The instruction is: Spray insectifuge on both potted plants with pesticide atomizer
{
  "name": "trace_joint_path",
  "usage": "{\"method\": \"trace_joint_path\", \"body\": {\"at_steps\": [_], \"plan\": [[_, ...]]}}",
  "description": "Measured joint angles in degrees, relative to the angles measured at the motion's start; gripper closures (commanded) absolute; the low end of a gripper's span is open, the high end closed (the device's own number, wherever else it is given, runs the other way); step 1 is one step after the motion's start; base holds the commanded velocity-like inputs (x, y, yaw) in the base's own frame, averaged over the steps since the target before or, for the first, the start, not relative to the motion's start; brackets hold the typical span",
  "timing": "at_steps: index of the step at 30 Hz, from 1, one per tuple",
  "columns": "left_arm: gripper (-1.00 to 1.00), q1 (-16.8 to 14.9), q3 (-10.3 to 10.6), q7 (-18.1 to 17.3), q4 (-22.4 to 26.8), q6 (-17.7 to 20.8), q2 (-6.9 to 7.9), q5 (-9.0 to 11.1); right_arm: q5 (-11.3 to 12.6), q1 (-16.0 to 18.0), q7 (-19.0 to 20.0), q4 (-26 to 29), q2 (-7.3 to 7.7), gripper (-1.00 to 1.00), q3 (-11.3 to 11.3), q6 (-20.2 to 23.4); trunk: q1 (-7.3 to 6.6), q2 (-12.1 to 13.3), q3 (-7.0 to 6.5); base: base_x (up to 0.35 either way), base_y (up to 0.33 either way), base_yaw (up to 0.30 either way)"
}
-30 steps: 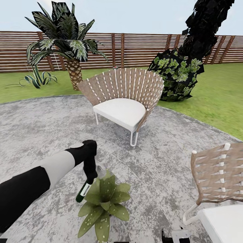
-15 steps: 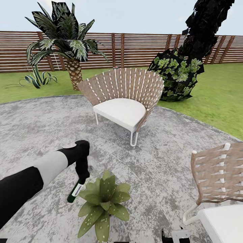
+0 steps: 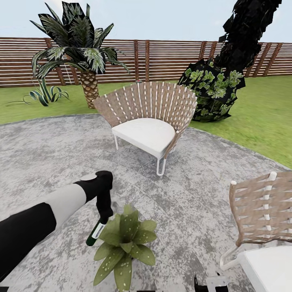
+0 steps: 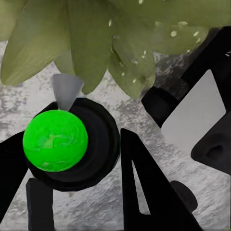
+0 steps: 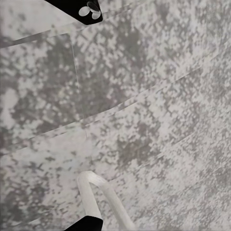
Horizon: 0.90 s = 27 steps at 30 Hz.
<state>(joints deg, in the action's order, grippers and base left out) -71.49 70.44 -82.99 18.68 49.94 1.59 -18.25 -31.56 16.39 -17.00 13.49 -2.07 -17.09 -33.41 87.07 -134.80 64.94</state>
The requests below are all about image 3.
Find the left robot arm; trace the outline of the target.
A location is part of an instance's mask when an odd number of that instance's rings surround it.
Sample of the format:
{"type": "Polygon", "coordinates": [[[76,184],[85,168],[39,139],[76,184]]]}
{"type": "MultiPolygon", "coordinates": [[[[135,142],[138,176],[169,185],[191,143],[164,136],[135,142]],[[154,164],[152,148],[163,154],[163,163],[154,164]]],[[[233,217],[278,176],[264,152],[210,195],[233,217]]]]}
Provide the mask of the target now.
{"type": "Polygon", "coordinates": [[[0,283],[37,245],[54,235],[88,201],[97,197],[97,209],[104,224],[113,215],[121,215],[123,205],[110,196],[113,175],[99,171],[80,181],[15,208],[0,221],[0,283]]]}

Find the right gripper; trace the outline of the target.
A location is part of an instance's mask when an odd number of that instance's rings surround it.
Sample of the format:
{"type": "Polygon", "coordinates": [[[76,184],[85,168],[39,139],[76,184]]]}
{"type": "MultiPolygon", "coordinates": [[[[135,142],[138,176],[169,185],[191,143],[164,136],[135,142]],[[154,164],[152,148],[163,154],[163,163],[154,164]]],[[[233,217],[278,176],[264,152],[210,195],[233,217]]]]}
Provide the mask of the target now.
{"type": "MultiPolygon", "coordinates": [[[[194,275],[194,288],[195,292],[209,292],[207,286],[202,286],[198,285],[198,282],[196,281],[197,277],[194,275]]],[[[228,292],[228,287],[227,286],[220,286],[220,287],[215,287],[216,292],[228,292]]]]}

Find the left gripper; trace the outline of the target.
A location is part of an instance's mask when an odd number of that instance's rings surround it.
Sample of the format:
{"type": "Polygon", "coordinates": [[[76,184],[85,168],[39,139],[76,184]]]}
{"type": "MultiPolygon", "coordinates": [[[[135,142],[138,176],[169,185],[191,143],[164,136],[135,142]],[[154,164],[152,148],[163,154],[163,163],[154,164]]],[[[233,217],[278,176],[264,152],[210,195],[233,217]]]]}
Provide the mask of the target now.
{"type": "Polygon", "coordinates": [[[111,217],[113,215],[112,207],[114,207],[114,205],[111,206],[111,199],[111,196],[109,196],[105,200],[100,200],[97,198],[97,209],[99,210],[101,219],[104,221],[104,224],[107,223],[108,217],[111,217]]]}

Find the insectifuge atomizer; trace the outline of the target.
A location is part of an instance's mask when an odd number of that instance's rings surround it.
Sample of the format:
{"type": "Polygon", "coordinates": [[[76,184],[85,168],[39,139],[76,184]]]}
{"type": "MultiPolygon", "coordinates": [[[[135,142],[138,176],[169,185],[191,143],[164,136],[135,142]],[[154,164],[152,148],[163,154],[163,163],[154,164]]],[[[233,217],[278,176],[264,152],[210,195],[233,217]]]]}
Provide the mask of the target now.
{"type": "Polygon", "coordinates": [[[104,229],[104,227],[105,227],[104,221],[102,219],[99,219],[99,221],[95,225],[93,231],[91,232],[88,239],[86,240],[86,244],[93,246],[95,241],[97,240],[96,238],[99,237],[99,235],[100,235],[101,231],[104,229]]]}

